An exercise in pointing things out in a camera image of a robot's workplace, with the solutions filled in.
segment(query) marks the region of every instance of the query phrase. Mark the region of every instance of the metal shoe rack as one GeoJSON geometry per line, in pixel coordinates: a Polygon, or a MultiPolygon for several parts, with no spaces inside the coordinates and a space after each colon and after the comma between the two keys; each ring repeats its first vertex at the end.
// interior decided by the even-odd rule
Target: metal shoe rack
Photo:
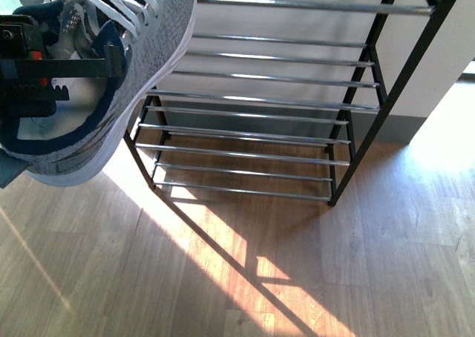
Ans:
{"type": "MultiPolygon", "coordinates": [[[[192,45],[185,56],[185,59],[191,59],[189,64],[187,65],[187,60],[184,60],[185,64],[180,64],[169,77],[172,78],[172,84],[178,85],[171,85],[171,88],[168,88],[165,81],[149,91],[135,126],[125,134],[125,141],[151,189],[157,186],[165,188],[179,186],[323,200],[334,206],[456,0],[423,1],[422,6],[413,6],[398,5],[395,0],[381,0],[380,3],[373,5],[313,0],[198,0],[198,22],[201,17],[200,11],[204,7],[212,7],[213,12],[219,14],[229,7],[255,10],[256,14],[271,7],[275,11],[303,10],[310,18],[322,11],[345,15],[372,14],[372,23],[370,22],[368,26],[370,30],[366,41],[361,43],[342,42],[340,39],[335,41],[299,39],[298,34],[294,33],[282,37],[256,33],[243,34],[241,28],[246,19],[239,24],[240,29],[236,33],[232,32],[233,25],[236,25],[232,22],[220,33],[205,33],[198,27],[192,44],[194,42],[212,44],[212,49],[197,50],[192,45]],[[376,44],[388,17],[392,15],[403,15],[407,22],[425,17],[427,23],[422,27],[420,36],[394,83],[388,88],[384,81],[376,44]],[[244,49],[273,46],[315,47],[319,50],[331,49],[329,50],[331,53],[334,49],[350,48],[356,49],[357,54],[354,58],[342,60],[328,59],[326,56],[315,58],[315,56],[282,56],[268,53],[260,55],[255,51],[250,54],[246,50],[242,52],[214,50],[214,44],[220,42],[231,44],[231,49],[243,48],[243,45],[244,49]],[[207,68],[210,70],[193,66],[195,63],[193,59],[196,58],[209,64],[207,68]],[[232,67],[235,62],[240,64],[244,62],[243,68],[248,68],[249,72],[235,73],[235,68],[232,67]],[[285,68],[294,64],[350,68],[350,73],[353,74],[349,80],[335,80],[325,77],[251,73],[255,62],[268,64],[266,65],[268,69],[278,66],[285,68]],[[367,72],[365,76],[370,73],[372,81],[363,81],[365,71],[367,72]],[[221,85],[220,80],[228,82],[221,85]],[[229,81],[233,81],[233,84],[236,82],[237,85],[230,85],[229,92],[226,93],[226,83],[230,83],[229,81]],[[247,85],[246,81],[251,81],[252,84],[247,85]],[[195,90],[194,84],[199,82],[205,83],[204,89],[203,86],[198,86],[199,90],[195,90]],[[256,83],[262,86],[275,83],[283,85],[282,88],[293,88],[292,86],[297,85],[300,86],[298,95],[302,98],[263,96],[259,93],[256,83]],[[315,86],[343,88],[342,100],[320,101],[312,98],[311,91],[301,90],[315,86]],[[361,90],[372,91],[375,102],[370,105],[355,104],[356,93],[361,90]],[[353,129],[355,112],[375,114],[373,124],[364,139],[358,142],[353,129]],[[305,130],[299,132],[295,130],[296,128],[305,130]],[[146,139],[151,137],[151,133],[155,133],[155,139],[152,141],[146,139]],[[287,148],[287,150],[277,149],[277,152],[261,150],[267,147],[287,148]],[[302,150],[308,155],[300,155],[302,150]],[[149,154],[154,162],[153,167],[147,167],[143,162],[143,155],[141,156],[138,151],[149,154]],[[311,186],[309,194],[301,194],[288,190],[242,187],[245,180],[234,180],[233,177],[236,178],[236,175],[241,178],[257,178],[259,183],[268,181],[272,188],[282,187],[272,184],[273,180],[279,179],[281,182],[300,180],[309,185],[315,183],[319,189],[311,186]],[[205,180],[211,176],[217,178],[205,180]],[[189,182],[188,179],[191,177],[200,179],[189,182]]],[[[378,43],[378,48],[380,47],[384,47],[384,44],[378,43]]]]}

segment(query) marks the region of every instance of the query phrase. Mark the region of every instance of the shoe tongue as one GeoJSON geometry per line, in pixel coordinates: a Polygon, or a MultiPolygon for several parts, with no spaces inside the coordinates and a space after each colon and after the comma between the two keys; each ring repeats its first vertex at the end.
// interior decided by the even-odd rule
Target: shoe tongue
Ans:
{"type": "Polygon", "coordinates": [[[59,40],[49,47],[54,59],[69,59],[74,52],[83,59],[95,59],[97,54],[91,49],[96,34],[87,26],[87,16],[81,0],[67,0],[60,16],[59,40]]]}

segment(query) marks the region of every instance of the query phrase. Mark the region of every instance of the white wall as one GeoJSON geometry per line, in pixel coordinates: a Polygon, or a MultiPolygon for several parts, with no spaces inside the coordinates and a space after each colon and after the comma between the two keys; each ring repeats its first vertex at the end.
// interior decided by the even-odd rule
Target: white wall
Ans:
{"type": "MultiPolygon", "coordinates": [[[[310,0],[354,4],[377,4],[380,0],[310,0]]],[[[397,4],[425,5],[424,0],[397,0],[397,4]]],[[[421,65],[408,83],[392,114],[427,117],[475,57],[474,0],[458,0],[452,13],[430,46],[421,65]]],[[[308,10],[277,10],[275,8],[200,5],[197,33],[218,33],[283,38],[338,40],[364,42],[374,15],[361,13],[321,12],[308,10]]],[[[427,18],[419,16],[390,16],[378,43],[378,52],[388,85],[402,68],[427,18]]],[[[246,42],[192,41],[191,49],[244,52],[268,55],[314,56],[315,58],[357,59],[360,50],[346,48],[293,47],[289,45],[246,42]]],[[[275,64],[272,62],[211,61],[204,58],[185,58],[181,69],[224,71],[295,77],[319,77],[348,80],[352,68],[275,64]]],[[[367,71],[364,80],[371,82],[367,71]]],[[[305,99],[309,101],[339,102],[346,88],[280,84],[246,80],[222,80],[188,76],[170,76],[160,87],[241,96],[267,96],[305,99]]],[[[358,89],[357,103],[376,104],[374,91],[358,89]]]]}

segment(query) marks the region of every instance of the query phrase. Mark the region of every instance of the orange component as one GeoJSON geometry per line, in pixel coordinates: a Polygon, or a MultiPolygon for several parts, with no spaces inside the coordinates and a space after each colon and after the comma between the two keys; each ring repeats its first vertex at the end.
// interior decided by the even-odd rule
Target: orange component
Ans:
{"type": "MultiPolygon", "coordinates": [[[[31,55],[33,60],[41,60],[43,59],[43,55],[40,51],[32,51],[31,55]]],[[[48,86],[48,80],[46,78],[38,79],[38,82],[41,86],[48,86]]]]}

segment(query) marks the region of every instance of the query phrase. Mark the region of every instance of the shoe rack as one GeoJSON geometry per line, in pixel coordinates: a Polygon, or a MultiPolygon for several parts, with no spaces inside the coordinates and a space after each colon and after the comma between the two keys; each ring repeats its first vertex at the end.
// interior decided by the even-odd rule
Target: shoe rack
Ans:
{"type": "Polygon", "coordinates": [[[148,92],[125,141],[152,189],[334,206],[455,1],[197,0],[188,53],[148,92]],[[392,17],[422,24],[397,69],[379,59],[394,46],[381,39],[392,17]],[[355,113],[373,118],[359,138],[355,113]],[[296,180],[309,192],[292,192],[296,180]]]}

